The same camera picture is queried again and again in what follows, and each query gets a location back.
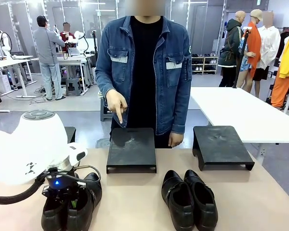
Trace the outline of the person's left hand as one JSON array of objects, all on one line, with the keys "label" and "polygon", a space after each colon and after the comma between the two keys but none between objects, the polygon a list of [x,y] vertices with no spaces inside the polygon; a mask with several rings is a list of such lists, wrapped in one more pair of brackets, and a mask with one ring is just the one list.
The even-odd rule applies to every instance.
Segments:
[{"label": "person's left hand", "polygon": [[178,145],[180,145],[184,140],[184,134],[178,134],[175,132],[171,132],[169,135],[169,142],[168,146],[171,148],[174,148]]}]

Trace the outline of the person's right hand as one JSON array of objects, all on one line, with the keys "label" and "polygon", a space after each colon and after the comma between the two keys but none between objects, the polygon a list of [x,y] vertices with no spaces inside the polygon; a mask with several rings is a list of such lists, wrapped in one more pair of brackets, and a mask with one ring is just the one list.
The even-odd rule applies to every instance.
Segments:
[{"label": "person's right hand", "polygon": [[108,109],[116,113],[119,122],[123,123],[123,113],[127,110],[128,105],[123,97],[122,94],[120,94],[115,89],[111,89],[106,94],[106,101],[107,101],[107,107]]}]

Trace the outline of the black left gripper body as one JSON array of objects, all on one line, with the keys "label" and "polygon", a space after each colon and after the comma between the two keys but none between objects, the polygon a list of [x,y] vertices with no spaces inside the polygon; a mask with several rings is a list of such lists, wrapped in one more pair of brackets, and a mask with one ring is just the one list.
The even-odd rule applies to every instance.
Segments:
[{"label": "black left gripper body", "polygon": [[53,169],[46,180],[48,185],[44,186],[42,195],[60,202],[78,200],[80,191],[86,189],[86,182],[79,178],[74,168],[70,171]]}]

